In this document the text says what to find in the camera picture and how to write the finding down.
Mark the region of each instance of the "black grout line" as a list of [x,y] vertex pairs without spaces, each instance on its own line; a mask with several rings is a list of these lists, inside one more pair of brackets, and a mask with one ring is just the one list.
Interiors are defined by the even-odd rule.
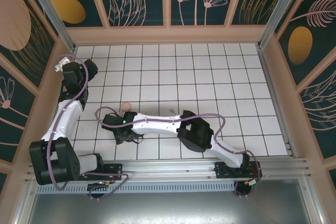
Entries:
[[249,76],[248,76],[248,72],[247,72],[247,70],[246,70],[246,75],[247,75],[247,78],[248,78],[248,81],[249,81],[249,86],[250,86],[251,93],[252,93],[252,96],[253,96],[253,103],[254,103],[254,106],[255,106],[255,108],[256,108],[256,111],[257,111],[258,122],[259,122],[259,125],[260,125],[260,130],[261,130],[261,133],[262,133],[262,139],[264,139],[264,144],[265,144],[265,148],[266,148],[266,153],[267,153],[267,156],[269,156],[269,154],[268,154],[268,150],[267,150],[266,141],[265,141],[265,137],[264,137],[264,131],[263,131],[263,127],[261,126],[261,121],[260,121],[259,113],[258,113],[258,110],[257,110],[257,104],[256,104],[256,101],[255,101],[255,99],[254,99],[253,90],[252,90],[252,86],[251,86],[251,82],[250,82],[250,78],[249,78]]

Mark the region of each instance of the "yellow circle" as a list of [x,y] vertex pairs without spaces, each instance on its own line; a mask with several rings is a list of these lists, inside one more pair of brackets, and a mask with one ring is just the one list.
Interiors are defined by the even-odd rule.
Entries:
[[78,0],[51,0],[61,19],[71,24],[84,21],[84,7]]
[[295,65],[303,63],[309,56],[313,36],[309,29],[299,26],[291,34],[288,43],[288,56]]
[[29,9],[23,0],[0,0],[0,45],[18,51],[29,41]]

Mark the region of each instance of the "leaf drawing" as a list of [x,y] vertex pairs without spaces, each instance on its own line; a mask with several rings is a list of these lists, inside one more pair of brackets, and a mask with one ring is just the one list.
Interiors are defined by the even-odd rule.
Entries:
[[301,98],[314,130],[336,127],[336,71],[326,80],[305,88]]
[[112,26],[142,26],[146,18],[145,0],[109,0],[108,18]]
[[293,18],[294,21],[298,18],[307,17],[309,26],[327,27],[336,17],[336,0],[317,0],[308,10],[308,13]]

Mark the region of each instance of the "purple cable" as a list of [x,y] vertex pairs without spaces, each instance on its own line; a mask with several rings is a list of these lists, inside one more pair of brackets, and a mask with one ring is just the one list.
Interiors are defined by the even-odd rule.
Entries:
[[[126,180],[128,180],[128,177],[129,177],[128,174],[126,174],[126,173],[116,173],[116,174],[114,174],[114,173],[112,173],[112,174],[105,174],[105,173],[84,173],[83,174],[83,176],[86,176],[86,175],[113,176],[113,177],[114,176],[126,176],[126,178],[115,189],[113,189],[110,193],[104,194],[100,198],[97,198],[96,201],[103,200],[103,199],[111,196],[115,191],[117,191],[126,182]],[[90,198],[94,199],[93,196],[92,196],[92,194],[91,194],[93,190],[96,190],[96,189],[102,188],[102,187],[108,187],[108,186],[101,185],[101,186],[92,187],[90,189],[90,191],[89,191]]]
[[96,116],[96,119],[97,121],[105,126],[105,127],[108,127],[108,128],[122,128],[122,127],[126,127],[126,126],[129,126],[129,125],[132,125],[132,124],[136,124],[136,123],[142,123],[142,122],[163,122],[163,123],[178,123],[178,122],[183,122],[183,121],[188,121],[188,120],[192,120],[192,119],[196,119],[196,118],[208,118],[208,117],[217,117],[217,118],[221,118],[223,120],[223,123],[221,124],[221,126],[219,127],[218,131],[216,132],[216,134],[214,135],[214,140],[216,142],[216,144],[222,148],[223,150],[231,153],[231,154],[244,154],[244,153],[250,153],[251,156],[253,157],[254,161],[256,162],[256,165],[257,165],[257,170],[258,170],[258,177],[260,177],[260,167],[259,167],[259,164],[257,162],[257,158],[256,156],[250,151],[250,150],[245,150],[245,151],[242,151],[242,152],[233,152],[231,150],[229,150],[228,148],[222,146],[218,140],[217,140],[217,136],[218,134],[221,132],[222,128],[224,127],[225,125],[225,118],[222,116],[222,115],[219,115],[219,114],[214,114],[214,113],[206,113],[206,114],[201,114],[201,115],[193,115],[193,116],[190,116],[188,118],[181,118],[181,119],[177,119],[177,120],[166,120],[166,119],[141,119],[141,120],[136,120],[136,121],[133,121],[133,122],[130,122],[130,123],[125,123],[125,124],[121,124],[121,125],[109,125],[109,124],[105,124],[103,123],[102,121],[99,120],[99,117],[98,117],[98,113],[102,110],[102,109],[110,109],[112,111],[114,111],[116,113],[116,111],[111,108],[111,107],[108,107],[108,106],[103,106],[103,107],[100,107],[96,112],[95,112],[95,116]]
[[59,187],[56,183],[56,180],[55,180],[55,177],[54,177],[54,173],[52,172],[53,171],[53,168],[51,167],[51,160],[50,160],[50,149],[51,149],[51,142],[55,136],[55,133],[56,133],[56,129],[57,129],[57,125],[62,117],[62,115],[64,114],[65,110],[67,107],[69,107],[69,105],[75,101],[84,91],[85,91],[85,88],[87,87],[88,85],[88,82],[89,82],[89,72],[88,72],[88,68],[85,66],[84,62],[79,59],[78,57],[74,56],[74,55],[69,55],[69,54],[64,54],[64,55],[60,55],[60,56],[57,56],[53,59],[53,65],[55,66],[55,61],[57,59],[60,59],[60,58],[64,58],[64,57],[71,57],[71,58],[74,58],[74,59],[77,59],[84,67],[84,70],[85,70],[85,83],[84,83],[84,86],[83,88],[79,91],[79,93],[74,97],[72,98],[64,107],[63,109],[61,110],[61,112],[59,113],[58,117],[56,118],[56,121],[55,121],[55,124],[54,124],[54,127],[52,128],[52,132],[51,132],[51,135],[50,135],[50,138],[49,138],[49,141],[48,141],[48,145],[47,145],[47,166],[48,166],[48,171],[49,171],[49,175],[50,175],[50,179],[51,179],[51,182],[52,184],[55,186],[55,188],[58,190],[58,191],[63,191],[65,189],[65,187],[67,186],[68,182],[65,182],[64,185],[62,187]]

